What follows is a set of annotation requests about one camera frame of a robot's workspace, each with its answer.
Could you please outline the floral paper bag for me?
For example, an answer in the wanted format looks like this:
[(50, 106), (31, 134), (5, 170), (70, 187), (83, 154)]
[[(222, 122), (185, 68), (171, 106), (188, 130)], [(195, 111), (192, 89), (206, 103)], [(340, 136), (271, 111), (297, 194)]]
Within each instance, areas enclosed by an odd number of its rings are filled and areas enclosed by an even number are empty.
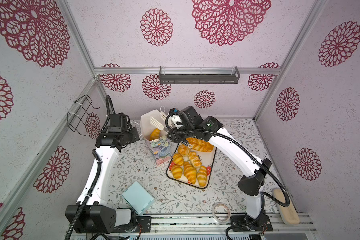
[(157, 166), (160, 166), (172, 158), (172, 151), (170, 146), (170, 141), (167, 138), (167, 132), (161, 131), (160, 138), (150, 141), (150, 134), (155, 127), (150, 124), (150, 117), (154, 117), (160, 123), (164, 124), (164, 121), (161, 119), (159, 110), (152, 110), (141, 116), (140, 126), (141, 133), (143, 135), (144, 141), (147, 144), (147, 147), (155, 160)]

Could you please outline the twisted bread small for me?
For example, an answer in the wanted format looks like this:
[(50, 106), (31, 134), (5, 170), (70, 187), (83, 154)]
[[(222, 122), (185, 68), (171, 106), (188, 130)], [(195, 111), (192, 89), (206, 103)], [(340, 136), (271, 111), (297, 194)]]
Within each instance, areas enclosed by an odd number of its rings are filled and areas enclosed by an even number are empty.
[(177, 151), (182, 156), (188, 156), (191, 149), (183, 144), (179, 144)]

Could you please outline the long twisted bread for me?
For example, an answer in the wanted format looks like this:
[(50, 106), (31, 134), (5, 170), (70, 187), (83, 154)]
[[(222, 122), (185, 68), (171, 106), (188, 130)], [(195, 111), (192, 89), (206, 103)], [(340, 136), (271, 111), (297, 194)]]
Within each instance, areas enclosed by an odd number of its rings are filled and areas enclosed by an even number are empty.
[(196, 138), (187, 138), (188, 143), (192, 146), (191, 149), (204, 153), (211, 153), (214, 149), (214, 146), (203, 140)]

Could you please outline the braided bread roll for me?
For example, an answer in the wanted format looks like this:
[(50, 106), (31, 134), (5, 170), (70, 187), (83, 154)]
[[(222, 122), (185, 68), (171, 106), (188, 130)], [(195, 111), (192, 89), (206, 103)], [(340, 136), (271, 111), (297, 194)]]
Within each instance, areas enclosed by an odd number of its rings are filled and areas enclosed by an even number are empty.
[(195, 169), (198, 169), (202, 166), (202, 162), (196, 152), (190, 152), (188, 155), (188, 160)]

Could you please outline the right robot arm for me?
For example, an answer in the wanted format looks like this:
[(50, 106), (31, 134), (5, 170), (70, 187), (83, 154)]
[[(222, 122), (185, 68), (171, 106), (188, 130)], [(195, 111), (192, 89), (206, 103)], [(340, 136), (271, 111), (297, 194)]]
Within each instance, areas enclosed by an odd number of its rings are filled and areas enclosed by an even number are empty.
[[(174, 109), (169, 116), (161, 112), (160, 116), (161, 121), (149, 117), (149, 122), (154, 128), (152, 138), (156, 140), (160, 131), (166, 131), (167, 138), (178, 143), (167, 170), (167, 176), (170, 179), (199, 189), (206, 188), (212, 169), (208, 164), (208, 159), (216, 149), (219, 149), (243, 173), (238, 186), (246, 197), (247, 216), (252, 219), (263, 216), (264, 196), (282, 207), (290, 205), (290, 198), (285, 187), (270, 171), (271, 162), (252, 155), (216, 118), (209, 116), (203, 120), (193, 108), (184, 109), (181, 112)], [(284, 196), (283, 200), (263, 192), (266, 175), (279, 185)]]

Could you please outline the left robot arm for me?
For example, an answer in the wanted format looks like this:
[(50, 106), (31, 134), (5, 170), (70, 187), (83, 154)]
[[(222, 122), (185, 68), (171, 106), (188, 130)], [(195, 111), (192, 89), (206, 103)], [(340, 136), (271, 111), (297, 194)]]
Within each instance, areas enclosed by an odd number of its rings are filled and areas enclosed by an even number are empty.
[(87, 183), (74, 205), (68, 205), (65, 216), (70, 222), (65, 239), (73, 232), (78, 234), (104, 234), (132, 232), (138, 227), (136, 213), (131, 209), (114, 209), (107, 206), (107, 187), (112, 165), (121, 150), (140, 139), (138, 130), (100, 133), (96, 148), (92, 150), (94, 163)]

